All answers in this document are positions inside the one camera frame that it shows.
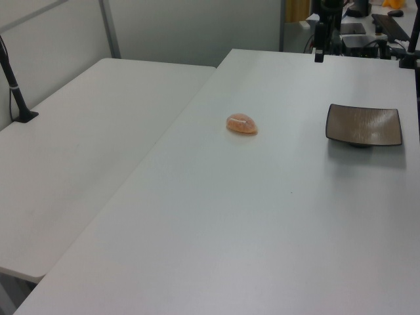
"square plate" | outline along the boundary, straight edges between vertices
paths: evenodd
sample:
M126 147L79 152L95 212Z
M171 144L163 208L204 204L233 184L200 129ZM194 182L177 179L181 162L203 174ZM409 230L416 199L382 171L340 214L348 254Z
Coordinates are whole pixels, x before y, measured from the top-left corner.
M354 146L400 146L402 132L398 110L331 104L325 135Z

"black stand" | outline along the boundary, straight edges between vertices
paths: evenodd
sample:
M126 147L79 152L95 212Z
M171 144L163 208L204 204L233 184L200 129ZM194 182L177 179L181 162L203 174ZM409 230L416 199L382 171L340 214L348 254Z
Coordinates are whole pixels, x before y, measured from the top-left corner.
M405 57L403 57L403 59L400 60L400 68L403 69L416 69L417 67L415 47L417 46L420 33L420 0L415 0L415 3L417 4L417 15L415 16L413 31L409 40L407 54Z
M320 16L314 33L315 62L323 62L331 42L339 38L344 0L317 0L315 4L314 13Z
M366 3L366 6L366 8L361 9L358 7L358 5L353 5L352 7L347 9L346 14L351 18L364 18L365 16L369 16L370 11L372 9L372 5L370 3Z
M16 82L14 77L11 64L9 63L9 56L7 54L6 46L3 42L3 39L0 36L0 63L3 71L6 75L7 81L9 82L9 87L12 90L13 97L16 101L16 104L19 107L19 117L15 121L19 123L27 123L32 120L34 117L38 116L38 113L31 112L25 104L24 97L20 92L19 85Z

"white partition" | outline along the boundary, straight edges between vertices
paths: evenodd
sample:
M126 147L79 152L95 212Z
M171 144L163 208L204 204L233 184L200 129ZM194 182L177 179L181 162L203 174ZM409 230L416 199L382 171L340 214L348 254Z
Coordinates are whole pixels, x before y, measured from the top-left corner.
M232 48L279 49L282 0L105 1L122 58L218 66Z
M98 0L65 1L1 35L29 108L110 57ZM8 103L9 85L1 72L0 130L10 123Z

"white table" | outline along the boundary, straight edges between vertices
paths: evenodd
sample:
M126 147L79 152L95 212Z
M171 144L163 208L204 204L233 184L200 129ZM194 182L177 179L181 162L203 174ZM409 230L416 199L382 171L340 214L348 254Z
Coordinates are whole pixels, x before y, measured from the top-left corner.
M332 102L397 107L404 145L328 140ZM417 315L419 184L413 71L232 51L16 315Z
M38 282L214 68L104 59L0 133L0 272Z

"table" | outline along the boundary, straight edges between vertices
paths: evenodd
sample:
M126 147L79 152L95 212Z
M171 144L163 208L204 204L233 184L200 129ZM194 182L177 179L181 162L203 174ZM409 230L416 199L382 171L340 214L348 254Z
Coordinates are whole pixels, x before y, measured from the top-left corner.
M401 28L411 37L413 31L413 25L415 15L417 14L417 5L414 0L407 0L406 6L401 8L404 11L404 16L400 18L394 18L395 21L401 26ZM374 14L387 15L389 11L392 11L391 7L380 7L377 5L372 6L372 12ZM343 23L362 23L366 30L366 35L375 36L375 24L372 23L373 18L369 15L365 18L351 18L346 16L343 19ZM393 47L400 47L397 44L391 44ZM420 42L417 43L416 49L420 49Z
M404 145L328 140L332 102L398 108ZM419 184L412 70L233 50L16 315L417 315Z
M38 282L214 68L104 59L0 133L0 272Z

